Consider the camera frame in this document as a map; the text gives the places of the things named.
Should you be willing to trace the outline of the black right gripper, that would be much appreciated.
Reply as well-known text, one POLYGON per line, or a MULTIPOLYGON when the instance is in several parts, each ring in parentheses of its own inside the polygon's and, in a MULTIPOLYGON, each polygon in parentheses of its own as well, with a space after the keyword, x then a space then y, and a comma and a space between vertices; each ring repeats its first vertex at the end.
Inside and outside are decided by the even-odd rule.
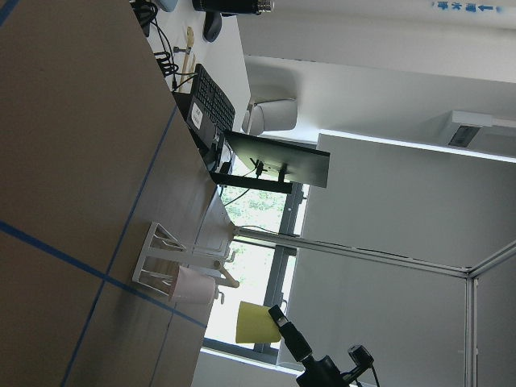
POLYGON ((297 362, 302 362, 305 371, 296 378, 301 387, 344 387, 341 372, 329 356, 315 360, 312 348, 303 334, 290 322, 279 306, 268 309, 272 320, 276 324, 286 347, 297 362))

